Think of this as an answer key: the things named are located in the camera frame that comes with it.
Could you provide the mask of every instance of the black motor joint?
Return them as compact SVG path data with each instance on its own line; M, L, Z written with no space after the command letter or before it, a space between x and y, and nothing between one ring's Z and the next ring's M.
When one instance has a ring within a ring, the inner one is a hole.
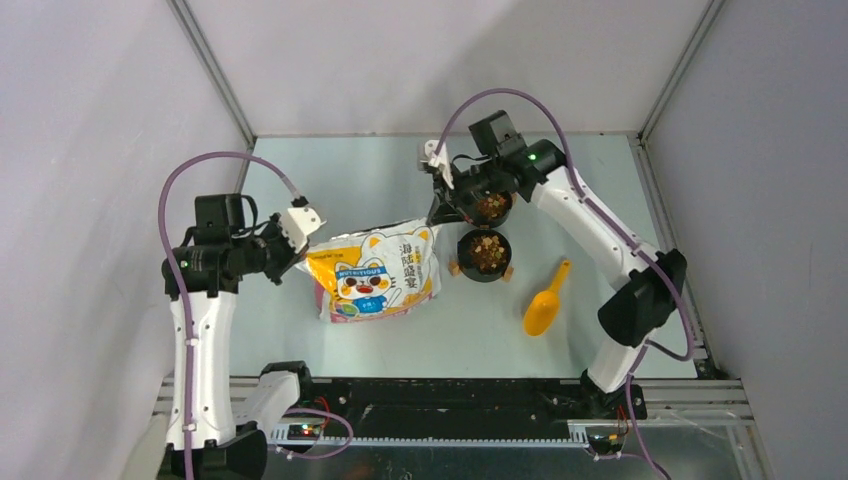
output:
M246 201L253 224L245 222ZM280 229L280 214L257 224L256 202L247 195L222 194L195 198L195 226L188 229L182 245L172 251L189 292L238 293L244 275L262 272L276 285L304 252L295 252ZM166 260L162 264L165 293L176 300L176 279Z
M589 371L584 370L580 375L580 410L585 418L616 418L619 407L629 411L627 405L626 383L606 393L589 378ZM637 420L644 420L648 416L645 406L642 388L639 385L630 385L630 398L633 400L633 412Z
M476 204L491 193L517 193L530 201L536 185L547 182L547 175L565 165L565 154L549 140L530 146L515 130L509 115L499 110L468 127L477 149L487 159L467 170L450 165L454 188L447 187L437 169L426 169L433 175L436 198L428 215L431 225L470 221L485 223Z

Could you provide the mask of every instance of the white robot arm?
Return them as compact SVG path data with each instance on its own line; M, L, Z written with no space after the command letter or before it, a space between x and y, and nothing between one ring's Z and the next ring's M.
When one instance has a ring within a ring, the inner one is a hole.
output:
M485 219L476 217L476 203L490 192L507 192L518 193L568 231L616 290L598 313L607 337L584 375L601 395L618 391L644 342L675 308L673 295L643 255L663 270L678 291L685 276L685 258L676 250L659 252L625 227L576 169L567 170L561 150L547 140L528 147L506 112L498 111L469 129L481 159L486 160L466 171L448 160L446 148L437 152L437 140L425 142L419 152L419 168L432 174L436 194L429 221L485 224ZM621 231L614 231L610 222Z
M191 450L208 457L202 460L207 471L213 468L259 478L265 467L269 435L286 410L300 399L298 372L273 371L260 377L257 388L239 411L233 412L230 331L242 276L263 272L279 284L283 273L303 257L309 235L323 222L301 198L282 214L272 215L259 232L255 224L245 227L242 199L250 202L255 221L256 208L249 197L198 197L197 225L189 229L183 244L172 250L188 290L190 337L186 335L185 309L176 279L167 261L162 267L176 336L174 406L162 466L166 474L187 473L183 452L189 442ZM194 245L188 245L191 239ZM190 377L187 364L192 366ZM185 411L187 396L191 399L190 412ZM249 457L250 461L230 464L236 457ZM201 462L193 463L194 470L201 471Z
M582 182L580 174L576 175ZM619 225L624 224L612 211L587 187L583 187L588 197L603 208L607 215ZM631 254L630 247L625 244L598 215L592 211L585 201L579 201L571 181L560 168L548 175L548 182L538 185L533 190L531 203L550 215L562 225L568 233L592 257L607 283L616 291L630 281L630 272L643 271L648 264L636 255ZM657 249L639 238L635 233L624 227L628 235L639 245L639 248L651 257L657 254ZM595 359L588 369L592 382L606 393L619 388L627 376L627 372L642 348L622 345L609 336L604 338L601 348L595 354Z

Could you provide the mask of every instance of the plastic scoop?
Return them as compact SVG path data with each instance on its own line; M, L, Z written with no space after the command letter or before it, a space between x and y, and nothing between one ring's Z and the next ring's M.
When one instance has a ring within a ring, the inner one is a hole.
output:
M537 337L545 333L548 327L554 323L556 313L559 310L559 287L565 281L570 270L571 262L563 261L557 270L554 281L551 282L551 286L533 297L533 301L530 302L530 306L524 312L524 331L527 335Z

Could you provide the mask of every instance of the purple cable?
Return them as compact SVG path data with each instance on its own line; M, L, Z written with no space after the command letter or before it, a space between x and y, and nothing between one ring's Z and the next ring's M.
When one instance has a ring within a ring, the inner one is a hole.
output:
M627 413L630 415L630 423L633 424L633 433L636 434L636 440L639 441L639 446L642 448L642 456L645 457L645 461L648 462L648 465L651 466L657 475L661 477L665 475L665 478L670 478L668 473L663 470L653 458L651 458L651 454L648 452L648 447L645 445L645 440L642 438L642 432L639 431L639 425L636 423L636 411L633 408L633 395L630 393L633 374L636 372L636 369L639 368L639 364L642 363L642 359L645 358L646 353L648 353L647 345L643 346L642 349L639 350L639 355L633 362L633 366L630 367L630 371L627 372L627 380L624 382L624 395L627 399Z
M191 160L186 161L179 167L177 167L171 175L168 176L168 179L165 180L165 185L162 187L162 193L159 195L159 210L158 210L158 219L159 219L159 239L162 240L162 247L165 249L165 256L168 258L168 266L171 267L171 272L174 274L174 279L177 281L177 288L180 290L180 298L183 301L183 317L185 319L185 332L186 339L194 338L194 329L193 322L191 316L191 304L188 299L188 287L186 287L185 279L183 278L182 272L180 272L180 268L177 265L177 259L174 257L174 252L171 251L171 241L168 239L168 232L165 227L165 206L168 203L168 193L171 191L171 186L174 184L174 181L180 176L181 173L188 170L189 167L196 165L200 162L210 160L213 158L240 158L243 160L249 160L251 162L256 162L261 165L264 165L270 168L283 183L288 187L289 191L291 191L292 195L295 198L299 198L300 192L298 192L297 188L291 183L289 178L284 174L279 168L275 167L272 163L267 160L263 160L259 157L254 157L253 155L241 152L210 152L205 153L203 155L199 155L197 157L192 158ZM185 389L183 390L184 395L184 405L183 405L183 418L185 419L184 426L189 427L192 422L192 396L193 396L193 372L194 372L194 346L186 344L186 365L185 365ZM194 463L191 458L191 431L187 428L185 429L185 445L183 451L183 458L185 462L185 473L186 480L194 480Z
M574 187L574 191L577 193L580 199L583 200L586 205L590 209L592 209L593 212L595 212L596 215L601 217L601 220L603 220L603 222L610 229L612 229L615 234L618 235L619 238L621 238L621 240L632 251L637 250L639 248L639 245L633 240L633 238L628 235L627 232L625 232L624 229L620 225L618 225L618 223L616 223L615 220L613 220L612 217L610 217L609 214L604 211L604 209L600 207L600 205L595 203L595 201L591 198L586 197L586 192L583 190L583 186L580 184L580 182L577 181L577 170L574 167L574 161L571 158L571 151L569 150L568 142L565 139L565 132L563 132L562 127L560 127L559 122L557 122L556 118L554 118L551 111L548 110L548 108L545 107L542 102L540 102L538 99L536 99L529 93L525 93L521 90L516 90L514 88L490 88L488 90L483 90L482 92L476 95L473 95L462 105L460 105L459 108L457 108L453 115L451 115L451 117L448 119L448 123L445 125L444 130L442 130L442 134L439 136L439 143L438 145L436 145L436 154L438 154L442 150L442 147L447 141L448 135L450 134L454 123L456 123L456 120L459 118L460 114L465 111L466 108L468 108L471 104L473 104L477 100L480 100L483 97L498 93L521 97L529 101L533 105L536 105L536 107L538 107L539 110L542 111L545 117L548 118L548 121L551 122L551 126L554 128L554 132L556 132L556 135L557 137L559 137L559 141L562 144L562 152L565 154L565 169L568 172L568 178L571 181L571 185ZM674 303L677 305L677 310L680 312L680 318L683 322L683 331L686 336L686 353L684 355L676 354L665 346L660 345L652 340L647 340L646 343L656 347L658 350L674 358L675 360L679 360L682 362L689 361L695 354L695 334L694 329L692 328L689 322L689 315L686 313L686 309L684 308L683 299L680 297L680 294L677 292L677 289L674 288L674 284L671 282L671 279L668 278L668 275L666 275L666 273L662 271L662 269L659 267L659 265L656 264L656 262L654 262L650 257L645 255L641 251L638 252L638 255L639 258L644 260L648 264L648 266L654 272L656 272L656 274L660 277L660 280L662 280L662 282L665 284L666 288L669 289L672 297L674 298Z
M331 412L325 412L324 410L316 410L314 408L290 408L290 409L286 410L285 414L288 415L290 413L309 413L309 414L312 414L312 415L320 415L324 418L332 418L333 420L344 425L344 427L347 429L347 440L345 440L345 443L341 447L333 450L332 452L323 453L321 455L304 455L302 453L297 453L297 452L292 452L291 450L286 450L283 447L276 447L275 448L276 451L285 452L287 455L291 455L292 457L295 457L295 458L302 458L304 460L322 460L324 458L334 457L334 456L342 453L343 451L345 451L347 449L347 447L350 446L351 442L353 442L353 427L350 425L350 422L345 420L345 418L340 416L340 415L336 415L335 413L331 413Z

